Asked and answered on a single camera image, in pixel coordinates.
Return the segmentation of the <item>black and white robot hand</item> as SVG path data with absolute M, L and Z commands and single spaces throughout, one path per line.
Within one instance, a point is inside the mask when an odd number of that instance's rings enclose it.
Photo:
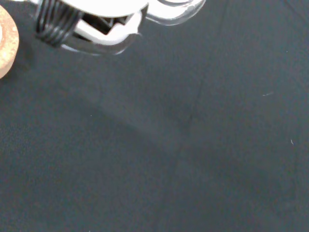
M 32 0 L 36 37 L 53 47 L 70 38 L 103 47 L 138 34 L 147 0 Z

